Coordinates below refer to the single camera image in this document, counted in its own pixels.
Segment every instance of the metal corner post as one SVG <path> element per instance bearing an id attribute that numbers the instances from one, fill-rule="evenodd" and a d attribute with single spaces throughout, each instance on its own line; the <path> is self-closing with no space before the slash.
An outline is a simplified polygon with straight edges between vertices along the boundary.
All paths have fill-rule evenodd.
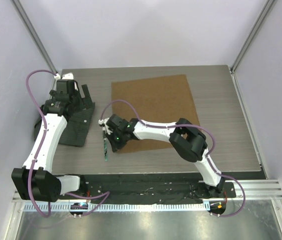
<path id="1" fill-rule="evenodd" d="M 22 4 L 20 3 L 19 0 L 10 0 L 12 5 L 14 6 L 15 10 L 17 11 L 17 13 L 19 14 L 21 20 L 24 23 L 24 26 L 26 27 L 26 29 L 28 30 L 29 34 L 31 35 L 35 45 L 37 46 L 39 52 L 41 53 L 43 59 L 45 60 L 46 64 L 49 66 L 50 70 L 54 73 L 57 73 L 57 70 L 52 62 L 52 60 L 50 59 L 49 55 L 47 54 L 47 51 L 45 50 L 38 34 L 36 33 L 29 17 L 27 16 Z"/>
<path id="2" fill-rule="evenodd" d="M 273 6 L 275 5 L 276 1 L 277 0 L 267 0 L 267 2 L 265 3 L 265 5 L 264 5 L 259 17 L 257 18 L 249 36 L 245 40 L 243 47 L 240 50 L 240 53 L 236 57 L 236 60 L 233 64 L 233 66 L 231 67 L 231 71 L 233 73 L 235 73 L 236 69 L 238 68 L 239 64 L 241 63 L 245 53 L 247 52 L 247 50 L 251 46 L 251 44 L 252 44 L 253 40 L 255 39 L 257 33 L 261 29 L 261 26 L 263 25 L 265 19 L 267 18 L 267 16 L 269 15 L 271 10 L 273 9 Z"/>

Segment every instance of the white enclosure wall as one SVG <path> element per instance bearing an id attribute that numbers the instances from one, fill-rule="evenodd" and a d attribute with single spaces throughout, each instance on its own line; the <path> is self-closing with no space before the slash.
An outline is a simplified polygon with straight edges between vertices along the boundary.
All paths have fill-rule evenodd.
<path id="1" fill-rule="evenodd" d="M 282 0 L 245 55 L 237 79 L 267 173 L 282 186 Z"/>
<path id="2" fill-rule="evenodd" d="M 21 0 L 58 69 L 232 65 L 266 0 Z"/>
<path id="3" fill-rule="evenodd" d="M 25 88 L 25 77 L 32 70 L 46 68 L 10 1 L 0 0 L 0 239 L 15 189 L 11 172 L 22 167 L 33 146 L 33 124 L 38 117 Z M 48 73 L 39 73 L 31 80 L 40 104 L 47 98 L 52 80 Z"/>

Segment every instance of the brown cardboard sheet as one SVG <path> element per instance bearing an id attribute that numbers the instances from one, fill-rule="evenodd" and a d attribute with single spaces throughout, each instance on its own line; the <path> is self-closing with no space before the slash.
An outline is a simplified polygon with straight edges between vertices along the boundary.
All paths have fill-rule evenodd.
<path id="1" fill-rule="evenodd" d="M 112 83 L 112 100 L 123 99 L 131 103 L 141 119 L 149 122 L 171 123 L 186 118 L 200 125 L 186 75 L 161 76 Z M 135 118 L 133 110 L 123 102 L 112 106 L 121 118 Z M 132 140 L 118 153 L 171 148 L 171 144 L 156 140 Z"/>

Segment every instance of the gray table surface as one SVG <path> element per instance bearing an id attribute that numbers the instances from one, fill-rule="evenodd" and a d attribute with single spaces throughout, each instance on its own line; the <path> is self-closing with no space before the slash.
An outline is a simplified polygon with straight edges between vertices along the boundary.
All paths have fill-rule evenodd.
<path id="1" fill-rule="evenodd" d="M 105 162 L 98 119 L 111 101 L 111 82 L 186 74 L 201 126 L 217 140 L 212 159 L 221 171 L 259 171 L 260 166 L 226 65 L 65 69 L 80 85 L 87 84 L 96 108 L 84 147 L 59 145 L 53 174 L 118 174 L 197 172 L 173 148 L 112 153 Z M 108 109 L 106 116 L 112 114 Z"/>

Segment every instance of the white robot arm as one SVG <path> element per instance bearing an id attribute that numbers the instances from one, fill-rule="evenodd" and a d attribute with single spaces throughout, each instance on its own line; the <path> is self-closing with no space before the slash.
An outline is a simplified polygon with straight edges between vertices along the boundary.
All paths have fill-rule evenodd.
<path id="1" fill-rule="evenodd" d="M 84 89 L 87 91 L 87 87 L 83 86 L 82 88 L 83 91 Z M 14 168 L 11 175 L 20 197 L 24 200 L 29 200 L 27 188 L 29 170 L 34 160 L 34 155 L 41 144 L 42 146 L 39 155 L 36 157 L 31 176 L 32 194 L 35 200 L 55 202 L 60 195 L 77 191 L 81 187 L 80 184 L 82 182 L 85 185 L 85 181 L 82 180 L 84 176 L 82 175 L 54 176 L 51 173 L 52 162 L 60 137 L 70 117 L 74 113 L 86 108 L 86 99 L 81 97 L 77 82 L 73 79 L 73 74 L 71 73 L 64 75 L 61 80 L 57 81 L 56 90 L 52 90 L 50 95 L 52 99 L 47 100 L 41 107 L 47 124 L 44 141 L 41 143 L 45 132 L 42 122 L 30 155 L 22 168 Z"/>
<path id="2" fill-rule="evenodd" d="M 123 148 L 129 140 L 152 139 L 171 143 L 180 157 L 193 162 L 206 185 L 213 187 L 218 192 L 223 189 L 224 179 L 220 176 L 221 171 L 217 169 L 211 157 L 209 164 L 206 153 L 208 152 L 205 135 L 193 127 L 175 128 L 177 124 L 191 124 L 181 118 L 178 122 L 158 123 L 137 119 L 126 121 L 113 114 L 110 118 L 102 119 L 99 125 L 106 132 L 105 135 L 111 143 L 113 152 Z"/>

